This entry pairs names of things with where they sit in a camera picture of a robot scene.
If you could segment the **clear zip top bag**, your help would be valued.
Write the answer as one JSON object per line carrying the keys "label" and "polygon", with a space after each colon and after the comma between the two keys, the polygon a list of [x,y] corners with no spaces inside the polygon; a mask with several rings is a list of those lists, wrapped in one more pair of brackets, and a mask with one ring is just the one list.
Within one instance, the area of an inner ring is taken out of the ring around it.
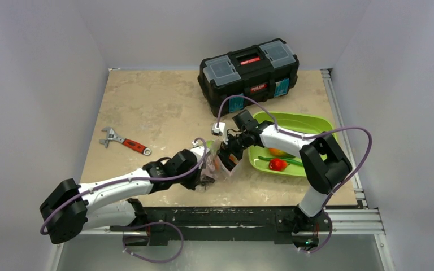
{"label": "clear zip top bag", "polygon": [[215,175],[215,183],[210,188],[215,186],[216,183],[220,184],[236,179],[242,171],[242,160],[240,160],[239,164],[231,172],[223,167],[220,159],[217,157],[217,151],[220,144],[221,140],[214,140],[214,144],[212,148],[210,148],[210,153],[206,157],[206,161],[202,166],[202,169],[209,169]]}

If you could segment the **green orange fake mango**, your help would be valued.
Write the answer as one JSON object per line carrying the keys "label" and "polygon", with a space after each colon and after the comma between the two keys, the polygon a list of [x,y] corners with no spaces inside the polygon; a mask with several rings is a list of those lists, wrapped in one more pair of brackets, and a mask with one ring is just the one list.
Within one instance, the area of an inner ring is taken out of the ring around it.
{"label": "green orange fake mango", "polygon": [[280,157],[280,158],[295,158],[294,155],[289,154],[289,153],[287,153],[285,151],[276,149],[276,148],[268,148],[268,152],[271,155],[275,156],[275,157]]}

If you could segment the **green fake bean pod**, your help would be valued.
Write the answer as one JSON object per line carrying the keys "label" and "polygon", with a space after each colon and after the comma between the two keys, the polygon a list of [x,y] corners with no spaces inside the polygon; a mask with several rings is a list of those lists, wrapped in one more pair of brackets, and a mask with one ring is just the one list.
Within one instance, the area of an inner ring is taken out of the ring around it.
{"label": "green fake bean pod", "polygon": [[267,161],[268,167],[272,170],[282,171],[289,164],[302,166],[301,161],[293,160],[290,158],[268,158],[263,156],[258,156],[259,160]]}

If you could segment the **orange fake fruit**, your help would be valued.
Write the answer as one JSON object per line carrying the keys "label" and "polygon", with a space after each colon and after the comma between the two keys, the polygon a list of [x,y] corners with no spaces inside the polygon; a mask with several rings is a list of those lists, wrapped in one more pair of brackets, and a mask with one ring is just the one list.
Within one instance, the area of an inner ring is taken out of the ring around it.
{"label": "orange fake fruit", "polygon": [[236,156],[234,156],[234,154],[229,154],[229,161],[233,165],[237,165],[239,163],[239,159]]}

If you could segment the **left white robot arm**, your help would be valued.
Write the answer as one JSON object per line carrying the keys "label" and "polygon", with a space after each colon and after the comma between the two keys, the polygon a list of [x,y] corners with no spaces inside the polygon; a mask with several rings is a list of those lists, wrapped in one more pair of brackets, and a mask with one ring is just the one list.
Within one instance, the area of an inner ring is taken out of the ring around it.
{"label": "left white robot arm", "polygon": [[63,180],[39,207],[43,219],[40,234],[49,236],[53,244],[64,243],[85,229],[101,227],[98,211],[113,203],[168,190],[174,184],[195,190],[213,159],[209,149],[198,146],[108,180],[84,184],[73,178]]}

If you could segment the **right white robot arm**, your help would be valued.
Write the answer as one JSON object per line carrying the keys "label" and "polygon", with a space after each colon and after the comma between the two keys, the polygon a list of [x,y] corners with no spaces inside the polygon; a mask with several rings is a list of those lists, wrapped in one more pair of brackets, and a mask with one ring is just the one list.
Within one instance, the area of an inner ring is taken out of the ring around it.
{"label": "right white robot arm", "polygon": [[268,120],[259,122],[248,110],[237,114],[233,121],[238,129],[234,135],[227,133],[224,123],[212,127],[214,135],[225,137],[216,151],[222,166],[233,170],[249,147],[275,148],[295,156],[302,163],[310,188],[296,206],[294,221],[303,230],[315,225],[332,190],[353,170],[334,136],[295,132]]}

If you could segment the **green plastic tray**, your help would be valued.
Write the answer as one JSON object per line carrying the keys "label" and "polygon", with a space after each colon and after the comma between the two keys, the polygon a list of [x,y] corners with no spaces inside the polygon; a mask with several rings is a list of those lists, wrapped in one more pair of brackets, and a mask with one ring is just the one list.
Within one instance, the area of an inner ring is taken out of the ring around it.
{"label": "green plastic tray", "polygon": [[[334,129],[333,124],[328,119],[320,116],[279,111],[270,111],[270,113],[260,111],[254,114],[254,118],[260,123],[263,121],[273,121],[272,117],[275,118],[279,127],[301,134],[315,135]],[[251,146],[247,149],[250,164],[256,170],[268,174],[305,177],[306,173],[298,155],[300,147],[306,142],[288,135],[285,135],[284,138],[290,141],[283,144],[284,150],[295,156],[293,159],[296,161],[295,164],[288,163],[287,167],[282,171],[272,170],[268,167],[269,162],[272,159],[276,159],[277,156],[273,155],[268,148],[259,146]]]}

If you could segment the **black plastic toolbox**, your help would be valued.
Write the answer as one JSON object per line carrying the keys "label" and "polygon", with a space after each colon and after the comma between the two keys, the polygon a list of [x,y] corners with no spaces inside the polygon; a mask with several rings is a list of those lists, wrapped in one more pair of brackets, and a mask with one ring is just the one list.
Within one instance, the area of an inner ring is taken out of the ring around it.
{"label": "black plastic toolbox", "polygon": [[297,82],[300,61],[282,39],[206,58],[198,83],[213,116],[224,116],[256,102],[287,95]]}

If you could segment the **red handled adjustable wrench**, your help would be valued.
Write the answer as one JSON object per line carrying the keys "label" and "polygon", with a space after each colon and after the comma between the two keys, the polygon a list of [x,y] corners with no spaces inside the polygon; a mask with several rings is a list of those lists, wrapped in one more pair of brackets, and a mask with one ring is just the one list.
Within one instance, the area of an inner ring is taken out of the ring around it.
{"label": "red handled adjustable wrench", "polygon": [[130,148],[131,150],[136,151],[145,156],[150,156],[152,153],[152,150],[147,146],[140,144],[134,140],[119,136],[112,127],[109,126],[104,127],[101,129],[101,131],[105,132],[106,136],[104,139],[100,139],[99,143],[104,145],[105,148],[108,148],[110,142],[118,142]]}

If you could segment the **black metal base frame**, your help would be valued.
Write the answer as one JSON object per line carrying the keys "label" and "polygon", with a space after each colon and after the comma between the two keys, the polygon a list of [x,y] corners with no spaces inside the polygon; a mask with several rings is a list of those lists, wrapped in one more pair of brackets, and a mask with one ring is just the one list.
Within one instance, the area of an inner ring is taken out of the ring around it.
{"label": "black metal base frame", "polygon": [[328,234],[382,234],[377,210],[330,208],[315,218],[296,215],[294,206],[118,207],[102,208],[81,234],[116,234],[128,244],[167,245],[168,241],[258,241],[323,245]]}

